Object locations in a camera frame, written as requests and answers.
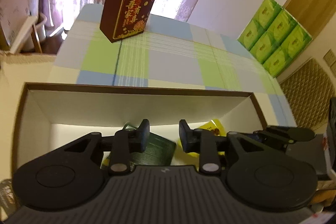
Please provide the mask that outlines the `dark green snack pouch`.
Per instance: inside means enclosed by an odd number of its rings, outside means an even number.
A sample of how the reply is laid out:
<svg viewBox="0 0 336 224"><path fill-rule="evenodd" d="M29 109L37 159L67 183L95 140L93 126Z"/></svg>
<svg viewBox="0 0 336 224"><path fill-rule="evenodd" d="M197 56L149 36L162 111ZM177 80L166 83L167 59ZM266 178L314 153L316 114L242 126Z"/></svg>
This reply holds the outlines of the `dark green snack pouch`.
<svg viewBox="0 0 336 224"><path fill-rule="evenodd" d="M122 129L133 130L134 127L126 123ZM102 138L103 151L111 152L113 136L104 136ZM176 143L165 139L157 134L150 132L147 146L143 153L134 152L131 154L130 171L133 171L138 165L158 165L168 166L171 164L175 152ZM101 167L105 170L109 169L110 154L102 161Z"/></svg>

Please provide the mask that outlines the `checkered tablecloth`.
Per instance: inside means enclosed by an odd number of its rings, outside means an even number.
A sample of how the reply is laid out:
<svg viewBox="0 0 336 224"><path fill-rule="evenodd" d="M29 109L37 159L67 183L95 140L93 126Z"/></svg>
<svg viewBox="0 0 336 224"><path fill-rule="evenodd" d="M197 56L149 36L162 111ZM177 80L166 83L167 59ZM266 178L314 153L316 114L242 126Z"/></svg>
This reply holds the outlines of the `checkered tablecloth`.
<svg viewBox="0 0 336 224"><path fill-rule="evenodd" d="M82 8L49 83L251 92L268 124L295 126L279 83L238 41L151 15L144 33L111 43L100 30L102 10Z"/></svg>

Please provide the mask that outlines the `green tissue pack bundle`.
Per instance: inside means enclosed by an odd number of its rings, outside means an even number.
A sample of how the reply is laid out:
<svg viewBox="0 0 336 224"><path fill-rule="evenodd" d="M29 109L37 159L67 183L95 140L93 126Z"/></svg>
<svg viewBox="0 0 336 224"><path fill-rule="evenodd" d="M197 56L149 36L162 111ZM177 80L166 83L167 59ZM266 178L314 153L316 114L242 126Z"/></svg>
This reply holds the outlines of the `green tissue pack bundle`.
<svg viewBox="0 0 336 224"><path fill-rule="evenodd" d="M238 41L277 77L309 45L312 36L275 0L264 0Z"/></svg>

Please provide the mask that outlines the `brown cardboard storage box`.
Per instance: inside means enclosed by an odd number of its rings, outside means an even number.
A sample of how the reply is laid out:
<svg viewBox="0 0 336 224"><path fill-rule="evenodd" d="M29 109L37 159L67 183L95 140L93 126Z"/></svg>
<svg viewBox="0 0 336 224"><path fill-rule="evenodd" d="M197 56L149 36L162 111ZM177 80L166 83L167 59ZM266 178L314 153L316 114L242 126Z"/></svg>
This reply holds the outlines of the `brown cardboard storage box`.
<svg viewBox="0 0 336 224"><path fill-rule="evenodd" d="M90 132L113 135L129 123L171 141L179 121L191 128L218 119L226 131L264 129L265 115L251 92L27 83L13 131L11 172Z"/></svg>

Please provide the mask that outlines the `red gift paper bag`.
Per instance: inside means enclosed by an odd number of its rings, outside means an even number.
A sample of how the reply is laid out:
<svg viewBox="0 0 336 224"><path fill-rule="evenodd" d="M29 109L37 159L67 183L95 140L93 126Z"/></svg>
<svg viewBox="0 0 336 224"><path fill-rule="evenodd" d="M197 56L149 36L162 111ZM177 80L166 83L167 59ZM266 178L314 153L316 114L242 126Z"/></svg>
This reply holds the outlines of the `red gift paper bag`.
<svg viewBox="0 0 336 224"><path fill-rule="evenodd" d="M100 30L111 42L144 32L155 0L105 0Z"/></svg>

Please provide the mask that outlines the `pale pink cardboard sheet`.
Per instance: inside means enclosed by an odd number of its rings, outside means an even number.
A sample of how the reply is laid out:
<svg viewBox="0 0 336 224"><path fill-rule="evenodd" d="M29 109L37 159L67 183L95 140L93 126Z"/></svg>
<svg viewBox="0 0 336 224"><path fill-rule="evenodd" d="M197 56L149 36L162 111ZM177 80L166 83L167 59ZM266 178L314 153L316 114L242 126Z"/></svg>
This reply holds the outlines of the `pale pink cardboard sheet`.
<svg viewBox="0 0 336 224"><path fill-rule="evenodd" d="M1 50L10 49L30 15L28 0L1 0Z"/></svg>

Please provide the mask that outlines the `quilted beige cushion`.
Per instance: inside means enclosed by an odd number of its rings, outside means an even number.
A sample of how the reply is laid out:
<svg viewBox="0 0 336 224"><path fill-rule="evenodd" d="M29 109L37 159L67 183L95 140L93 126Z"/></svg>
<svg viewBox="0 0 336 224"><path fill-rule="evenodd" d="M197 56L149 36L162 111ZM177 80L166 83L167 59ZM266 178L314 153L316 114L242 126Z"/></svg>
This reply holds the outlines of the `quilted beige cushion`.
<svg viewBox="0 0 336 224"><path fill-rule="evenodd" d="M280 83L298 127L317 130L327 122L335 86L315 59L309 59Z"/></svg>

